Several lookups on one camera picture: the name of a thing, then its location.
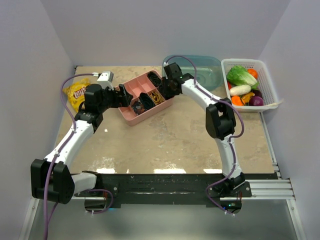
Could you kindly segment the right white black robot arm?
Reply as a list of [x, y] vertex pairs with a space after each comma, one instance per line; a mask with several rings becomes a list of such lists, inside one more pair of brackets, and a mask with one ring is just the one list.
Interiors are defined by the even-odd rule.
[[223, 178], [209, 187], [220, 190], [227, 196], [233, 197], [245, 183], [245, 176], [239, 165], [236, 154], [235, 138], [244, 133], [244, 123], [241, 132], [235, 135], [236, 118], [239, 112], [232, 106], [230, 99], [218, 97], [196, 80], [196, 77], [185, 73], [177, 63], [165, 63], [163, 67], [165, 77], [162, 78], [162, 92], [166, 98], [173, 98], [180, 94], [195, 101], [205, 111], [205, 129], [217, 144], [222, 163]]

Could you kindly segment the pink divided organizer tray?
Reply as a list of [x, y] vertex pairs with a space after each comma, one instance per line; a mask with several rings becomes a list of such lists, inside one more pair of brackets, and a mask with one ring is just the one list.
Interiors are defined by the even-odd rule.
[[[161, 78], [161, 76], [159, 75], [159, 73], [157, 71], [151, 70], [149, 72], [155, 72]], [[147, 73], [149, 73], [149, 72], [146, 72], [142, 75], [139, 75], [139, 76], [124, 83], [126, 90], [131, 95], [133, 95], [133, 99], [128, 107], [120, 107], [119, 111], [129, 126], [135, 126], [138, 123], [140, 123], [140, 122], [146, 120], [147, 118], [159, 113], [160, 111], [170, 107], [173, 104], [173, 100], [174, 100], [173, 98], [164, 99], [164, 97], [162, 96], [163, 100], [164, 100], [163, 103], [161, 103], [159, 105], [155, 105], [153, 108], [146, 110], [144, 113], [142, 113], [140, 115], [136, 115], [134, 113], [133, 109], [131, 108], [131, 105], [135, 101], [139, 100], [140, 93], [147, 93], [148, 95], [153, 91], [156, 91], [159, 93], [157, 87], [155, 87], [147, 77]]]

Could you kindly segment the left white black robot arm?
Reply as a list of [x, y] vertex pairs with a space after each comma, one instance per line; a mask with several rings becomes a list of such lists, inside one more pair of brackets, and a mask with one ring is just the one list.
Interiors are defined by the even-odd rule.
[[86, 87], [73, 124], [61, 142], [44, 159], [35, 159], [30, 166], [31, 194], [36, 199], [67, 204], [74, 194], [87, 191], [99, 196], [104, 184], [93, 172], [70, 173], [70, 166], [84, 143], [93, 136], [103, 113], [109, 108], [128, 107], [133, 99], [124, 84], [117, 88], [100, 84]]

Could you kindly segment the dark brown patterned tie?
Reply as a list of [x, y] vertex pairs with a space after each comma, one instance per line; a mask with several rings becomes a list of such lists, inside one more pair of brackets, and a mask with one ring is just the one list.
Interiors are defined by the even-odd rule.
[[157, 90], [159, 91], [159, 93], [165, 97], [165, 93], [164, 93], [164, 89], [163, 89], [163, 85], [160, 84], [158, 87], [157, 87]]

